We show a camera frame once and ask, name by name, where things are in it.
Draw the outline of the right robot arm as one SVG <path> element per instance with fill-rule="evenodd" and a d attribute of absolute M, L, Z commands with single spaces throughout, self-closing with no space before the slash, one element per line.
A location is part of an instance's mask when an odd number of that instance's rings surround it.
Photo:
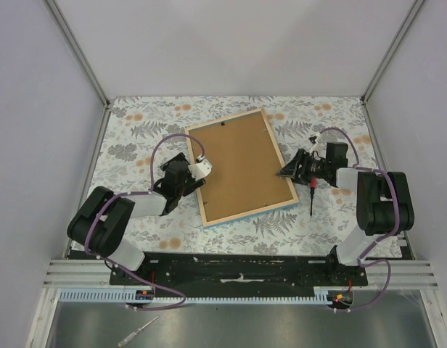
<path fill-rule="evenodd" d="M 319 157 L 305 149 L 277 172 L 279 177 L 309 186 L 320 179 L 336 189 L 356 195 L 357 224 L 346 240 L 334 246 L 324 266 L 325 280 L 340 285 L 350 276 L 349 267 L 365 267 L 364 260 L 382 240 L 408 231 L 414 225 L 414 210 L 406 175 L 378 169 L 350 167 L 348 145 L 328 143 L 326 154 Z"/>

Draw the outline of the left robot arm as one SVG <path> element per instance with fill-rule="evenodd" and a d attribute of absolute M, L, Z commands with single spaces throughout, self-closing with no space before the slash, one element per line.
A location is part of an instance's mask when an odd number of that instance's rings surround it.
<path fill-rule="evenodd" d="M 205 185 L 212 165 L 202 155 L 191 164 L 179 153 L 160 169 L 164 176 L 149 191 L 114 194 L 97 186 L 67 227 L 67 236 L 82 245 L 87 254 L 125 267 L 128 279 L 138 285 L 150 279 L 151 267 L 144 262 L 143 251 L 124 239 L 128 222 L 171 213 L 182 197 Z"/>

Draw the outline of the clear handled screwdriver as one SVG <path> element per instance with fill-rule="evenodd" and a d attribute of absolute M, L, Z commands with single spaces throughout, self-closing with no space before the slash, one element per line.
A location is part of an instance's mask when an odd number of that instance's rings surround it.
<path fill-rule="evenodd" d="M 138 336 L 146 327 L 150 326 L 152 323 L 154 323 L 160 316 L 156 316 L 155 318 L 151 319 L 147 323 L 145 323 L 143 326 L 137 328 L 135 331 L 131 332 L 127 337 L 122 339 L 118 342 L 118 347 L 124 347 L 127 345 L 130 341 L 132 341 L 136 336 Z"/>

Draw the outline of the blue picture frame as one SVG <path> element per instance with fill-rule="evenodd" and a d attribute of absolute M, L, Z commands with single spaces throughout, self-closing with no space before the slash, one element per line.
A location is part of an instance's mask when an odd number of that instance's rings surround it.
<path fill-rule="evenodd" d="M 202 224 L 213 227 L 299 202 L 292 181 L 276 175 L 284 159 L 266 111 L 253 109 L 186 128 L 191 160 L 212 165 L 197 190 Z"/>

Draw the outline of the red handled screwdriver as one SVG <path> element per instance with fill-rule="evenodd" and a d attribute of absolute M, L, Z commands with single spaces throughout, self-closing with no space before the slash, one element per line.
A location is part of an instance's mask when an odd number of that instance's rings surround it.
<path fill-rule="evenodd" d="M 310 216 L 313 215 L 313 199 L 315 195 L 315 190 L 317 186 L 317 179 L 313 177 L 310 181 L 309 187 L 310 187 Z"/>

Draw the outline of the aluminium rail bar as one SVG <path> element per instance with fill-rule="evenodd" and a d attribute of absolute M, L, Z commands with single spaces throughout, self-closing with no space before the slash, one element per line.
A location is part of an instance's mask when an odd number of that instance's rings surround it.
<path fill-rule="evenodd" d="M 110 274 L 101 260 L 52 260 L 44 279 L 44 287 L 108 288 Z"/>

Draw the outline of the right aluminium corner post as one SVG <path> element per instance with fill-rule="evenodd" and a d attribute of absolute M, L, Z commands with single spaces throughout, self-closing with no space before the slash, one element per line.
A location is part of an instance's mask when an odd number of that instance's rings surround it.
<path fill-rule="evenodd" d="M 412 1 L 409 10 L 407 11 L 399 28 L 397 29 L 395 35 L 393 36 L 393 39 L 392 39 L 389 47 L 387 48 L 385 55 L 380 60 L 380 63 L 378 65 L 377 69 L 375 70 L 375 72 L 372 76 L 372 79 L 370 80 L 369 84 L 367 85 L 365 92 L 361 96 L 361 101 L 362 101 L 363 105 L 368 104 L 376 87 L 378 86 L 379 82 L 382 80 L 382 76 L 385 74 L 390 63 L 393 61 L 393 58 L 397 54 L 398 50 L 401 47 L 401 44 L 407 37 L 413 24 L 415 23 L 416 19 L 418 18 L 420 12 L 422 11 L 422 9 L 426 3 L 427 3 L 426 0 Z"/>

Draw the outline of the left aluminium corner post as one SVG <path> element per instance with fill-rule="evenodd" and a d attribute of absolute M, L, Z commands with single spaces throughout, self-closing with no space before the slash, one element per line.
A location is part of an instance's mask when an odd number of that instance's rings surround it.
<path fill-rule="evenodd" d="M 59 4 L 55 0 L 43 0 L 44 5 L 49 10 L 50 15 L 59 28 L 64 40 L 66 41 L 69 49 L 73 53 L 75 60 L 81 68 L 83 74 L 88 78 L 92 89 L 97 95 L 98 100 L 102 106 L 107 109 L 110 105 L 110 100 L 107 94 L 104 92 L 92 66 L 90 65 L 86 55 L 83 52 L 81 45 L 79 44 L 74 32 L 72 31 L 69 22 L 65 18 Z"/>

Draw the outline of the aluminium corner post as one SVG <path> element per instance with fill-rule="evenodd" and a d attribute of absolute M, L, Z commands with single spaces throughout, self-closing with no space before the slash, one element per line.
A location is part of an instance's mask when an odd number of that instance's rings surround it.
<path fill-rule="evenodd" d="M 420 12 L 422 11 L 422 9 L 426 3 L 427 3 L 426 0 L 412 1 L 409 10 L 407 11 L 399 28 L 397 29 L 395 35 L 393 36 L 393 39 L 392 39 L 389 47 L 387 48 L 385 55 L 380 60 L 380 63 L 378 65 L 377 69 L 375 70 L 375 72 L 372 76 L 372 79 L 370 80 L 369 84 L 367 85 L 365 92 L 361 96 L 361 101 L 362 101 L 363 105 L 368 104 L 376 87 L 378 86 L 379 82 L 382 80 L 382 76 L 385 74 L 390 63 L 393 61 L 393 58 L 397 54 L 398 50 L 401 47 L 401 44 L 407 37 L 413 24 L 415 23 L 416 19 L 418 18 Z"/>
<path fill-rule="evenodd" d="M 73 53 L 75 60 L 81 68 L 83 74 L 88 78 L 92 89 L 97 95 L 98 100 L 102 106 L 107 109 L 110 105 L 110 100 L 107 94 L 104 92 L 92 66 L 90 65 L 86 55 L 83 52 L 81 45 L 79 44 L 74 32 L 72 31 L 69 22 L 65 18 L 59 4 L 55 0 L 43 0 L 44 5 L 49 10 L 50 15 L 59 28 L 64 40 L 66 41 L 69 49 Z"/>

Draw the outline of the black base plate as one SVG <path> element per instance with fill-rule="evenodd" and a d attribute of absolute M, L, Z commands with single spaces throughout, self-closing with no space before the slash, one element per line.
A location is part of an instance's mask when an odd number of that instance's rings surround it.
<path fill-rule="evenodd" d="M 368 284 L 366 271 L 330 257 L 147 253 L 136 274 L 160 285 L 158 298 L 179 291 L 193 299 L 312 297 L 314 287 Z"/>

